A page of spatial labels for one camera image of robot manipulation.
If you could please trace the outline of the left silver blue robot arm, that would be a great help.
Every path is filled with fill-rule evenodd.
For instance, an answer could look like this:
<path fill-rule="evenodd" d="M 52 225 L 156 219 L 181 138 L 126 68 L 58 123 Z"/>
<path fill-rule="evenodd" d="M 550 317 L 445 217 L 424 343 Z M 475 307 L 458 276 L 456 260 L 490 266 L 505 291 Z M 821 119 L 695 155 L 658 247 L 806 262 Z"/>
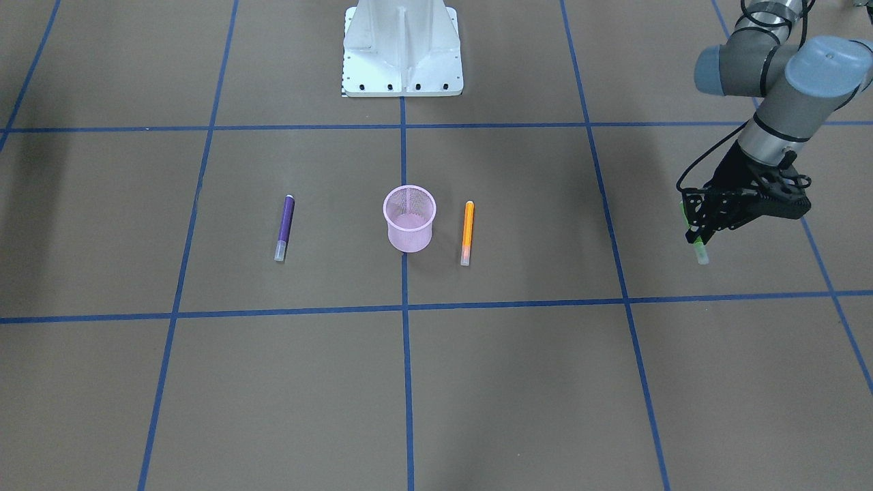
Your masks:
<path fill-rule="evenodd" d="M 812 207 L 810 177 L 795 160 L 827 118 L 871 86 L 871 41 L 802 36 L 811 1 L 742 1 L 720 46 L 703 50 L 694 80 L 702 93 L 760 99 L 752 117 L 722 139 L 730 148 L 698 188 L 677 181 L 688 243 L 768 217 L 799 220 Z"/>

